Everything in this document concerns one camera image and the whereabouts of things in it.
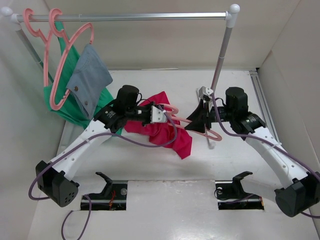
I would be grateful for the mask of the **red t shirt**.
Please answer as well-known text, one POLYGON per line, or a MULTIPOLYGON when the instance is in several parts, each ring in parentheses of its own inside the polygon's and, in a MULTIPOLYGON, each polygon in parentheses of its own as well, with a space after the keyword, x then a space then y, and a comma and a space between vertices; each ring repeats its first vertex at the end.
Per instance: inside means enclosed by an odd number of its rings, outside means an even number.
MULTIPOLYGON (((146 100, 142 101, 140 105, 145 106, 150 102, 155 102, 156 104, 170 104, 165 91, 147 98, 146 100)), ((175 136, 174 127, 168 123, 154 123, 143 126, 138 121, 128 121, 124 126, 124 129, 128 133, 148 136, 149 142, 158 146, 169 142, 175 136)), ((186 130, 178 128, 175 141, 166 145, 165 147, 173 149, 181 159, 185 159, 191 155, 192 140, 192 137, 186 130)))

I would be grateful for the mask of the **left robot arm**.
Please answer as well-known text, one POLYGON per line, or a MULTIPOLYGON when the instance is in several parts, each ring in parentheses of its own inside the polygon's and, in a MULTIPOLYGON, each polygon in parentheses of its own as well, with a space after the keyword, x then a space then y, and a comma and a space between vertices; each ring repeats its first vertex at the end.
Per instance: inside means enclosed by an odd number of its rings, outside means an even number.
POLYGON ((155 103, 147 101, 145 105, 140 105, 139 95, 138 88, 123 85, 116 98, 94 115, 86 129, 62 153, 49 162, 40 161, 36 165, 35 182, 46 198, 61 208, 69 205, 80 186, 73 178, 90 154, 115 136, 127 121, 138 121, 142 125, 151 123, 155 103))

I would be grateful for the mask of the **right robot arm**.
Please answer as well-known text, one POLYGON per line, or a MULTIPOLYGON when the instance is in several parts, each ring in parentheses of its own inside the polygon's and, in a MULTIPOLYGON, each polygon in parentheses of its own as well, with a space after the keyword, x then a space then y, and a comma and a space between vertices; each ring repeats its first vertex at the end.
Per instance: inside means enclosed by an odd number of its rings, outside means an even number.
POLYGON ((212 123, 228 122, 233 132, 229 136, 239 137, 250 145, 273 170, 279 183, 255 180, 253 173, 244 171, 220 186, 219 200, 234 199, 235 202, 252 195, 269 199, 277 204, 288 217, 303 214, 320 201, 320 174, 286 152, 272 136, 266 123, 249 111, 248 96, 240 87, 229 87, 225 91, 222 106, 217 106, 214 91, 207 87, 197 89, 199 104, 188 117, 191 122, 186 130, 206 133, 212 123))

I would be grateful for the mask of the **green t shirt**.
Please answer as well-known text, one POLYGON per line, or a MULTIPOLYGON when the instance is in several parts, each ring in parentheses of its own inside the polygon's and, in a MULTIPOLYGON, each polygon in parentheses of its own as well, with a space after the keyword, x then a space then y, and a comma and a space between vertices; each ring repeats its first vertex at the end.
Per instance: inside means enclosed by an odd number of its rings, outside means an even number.
MULTIPOLYGON (((62 22, 54 22, 54 24, 58 30, 62 30, 62 29, 65 30, 64 24, 62 22)), ((57 92, 55 95, 55 103, 56 104, 60 102, 63 95, 65 94, 65 92, 67 90, 67 84, 68 84, 68 82, 74 72, 74 69, 75 69, 76 64, 78 62, 78 59, 80 58, 85 46, 87 44, 89 44, 90 38, 91 38, 91 31, 89 29, 87 29, 77 38, 77 40, 75 41, 75 43, 71 47, 71 49, 67 55, 66 61, 64 63, 62 72, 61 72, 57 92)), ((59 42, 59 47, 60 47, 61 57, 62 57, 62 53, 65 50, 66 44, 65 44, 65 41, 61 37, 57 37, 57 39, 59 42)), ((73 97, 73 95, 71 93, 67 97, 67 99, 66 99, 64 105, 61 107, 61 109, 53 110, 51 108, 50 95, 51 95, 55 75, 56 75, 56 72, 54 74, 54 78, 50 78, 48 75, 49 85, 44 87, 44 89, 43 89, 45 104, 47 105, 49 111, 54 112, 54 113, 58 114, 60 117, 62 117, 64 120, 85 129, 89 125, 89 123, 93 119, 93 117, 91 119, 87 119, 84 116, 84 114, 81 112, 80 107, 78 106, 78 104, 76 102, 76 99, 73 97)), ((94 115, 103 106, 110 103, 114 99, 112 94, 108 91, 107 87, 100 94, 99 101, 98 101, 97 107, 95 109, 94 115)))

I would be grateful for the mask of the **pink hanger with clothes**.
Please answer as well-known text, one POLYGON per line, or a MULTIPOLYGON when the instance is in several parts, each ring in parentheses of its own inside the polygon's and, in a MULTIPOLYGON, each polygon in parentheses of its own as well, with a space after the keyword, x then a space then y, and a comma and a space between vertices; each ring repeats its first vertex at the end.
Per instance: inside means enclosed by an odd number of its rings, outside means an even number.
POLYGON ((56 17, 60 17, 62 16, 63 13, 60 9, 58 8, 53 8, 50 10, 49 12, 49 26, 50 29, 52 30, 52 33, 58 37, 58 38, 62 38, 65 42, 65 49, 61 55, 57 70, 56 70, 56 74, 54 77, 54 81, 53 81, 53 85, 52 85, 52 89, 51 89, 51 93, 50 93, 50 98, 49 98, 49 103, 50 103, 50 107, 54 110, 54 111, 58 111, 61 109, 61 107, 64 105, 65 101, 67 100, 69 94, 70 94, 70 90, 67 88, 63 97, 61 98, 61 100, 59 101, 59 103, 56 103, 56 93, 58 90, 58 86, 59 86, 59 82, 60 82, 60 77, 62 74, 62 70, 64 67, 64 64, 66 62, 67 56, 70 52, 70 49, 72 48, 72 46, 74 45, 74 43, 76 42, 77 38, 86 30, 90 30, 90 40, 89 40, 89 44, 92 44, 94 41, 94 27, 93 25, 88 22, 85 23, 84 25, 82 25, 72 36, 71 38, 68 38, 68 35, 66 33, 66 31, 64 29, 62 30, 58 30, 55 26, 55 20, 56 17))

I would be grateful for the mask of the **blue denim garment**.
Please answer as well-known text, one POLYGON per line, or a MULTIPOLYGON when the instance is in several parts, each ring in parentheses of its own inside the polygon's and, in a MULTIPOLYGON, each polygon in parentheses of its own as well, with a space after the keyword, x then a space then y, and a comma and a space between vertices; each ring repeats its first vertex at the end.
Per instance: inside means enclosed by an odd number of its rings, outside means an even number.
POLYGON ((87 44, 66 85, 86 119, 92 119, 103 90, 113 82, 92 44, 87 44))

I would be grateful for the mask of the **metal clothes rack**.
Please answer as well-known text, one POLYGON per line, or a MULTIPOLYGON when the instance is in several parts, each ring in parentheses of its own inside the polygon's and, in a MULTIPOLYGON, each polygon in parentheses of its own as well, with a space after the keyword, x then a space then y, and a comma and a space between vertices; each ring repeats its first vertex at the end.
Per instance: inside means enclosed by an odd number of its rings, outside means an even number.
POLYGON ((212 83, 210 89, 215 91, 217 83, 220 77, 222 66, 224 63, 227 47, 231 38, 231 33, 236 25, 237 17, 240 12, 240 6, 238 4, 232 4, 229 10, 225 12, 198 12, 198 13, 132 13, 132 14, 74 14, 74 15, 63 15, 58 13, 58 9, 52 9, 49 15, 35 15, 33 10, 26 9, 22 15, 13 13, 10 7, 2 7, 0 14, 8 20, 9 24, 17 32, 21 38, 22 43, 25 45, 34 61, 45 71, 48 70, 46 61, 41 60, 38 53, 34 49, 33 45, 29 41, 28 37, 25 36, 24 31, 21 28, 21 23, 29 27, 30 22, 48 22, 51 26, 54 22, 111 22, 111 21, 159 21, 159 20, 205 20, 205 19, 223 19, 226 21, 225 32, 218 56, 218 60, 215 67, 212 83))

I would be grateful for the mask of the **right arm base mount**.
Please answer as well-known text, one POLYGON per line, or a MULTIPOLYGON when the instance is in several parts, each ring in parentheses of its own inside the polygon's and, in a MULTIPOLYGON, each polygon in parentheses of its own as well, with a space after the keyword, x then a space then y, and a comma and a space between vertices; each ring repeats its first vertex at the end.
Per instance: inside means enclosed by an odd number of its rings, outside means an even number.
POLYGON ((232 180, 216 180, 214 196, 217 199, 217 207, 220 211, 231 210, 264 210, 264 203, 260 196, 247 193, 243 190, 241 180, 252 175, 250 171, 244 171, 232 178, 232 180))

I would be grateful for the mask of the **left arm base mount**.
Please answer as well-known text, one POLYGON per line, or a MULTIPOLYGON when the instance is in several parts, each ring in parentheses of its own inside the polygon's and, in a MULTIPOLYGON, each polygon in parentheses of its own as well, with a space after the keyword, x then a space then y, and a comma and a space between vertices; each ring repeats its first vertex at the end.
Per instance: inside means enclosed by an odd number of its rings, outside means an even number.
POLYGON ((98 193, 86 193, 91 200, 92 211, 125 211, 127 208, 128 181, 112 180, 102 172, 96 175, 104 180, 103 189, 98 193))

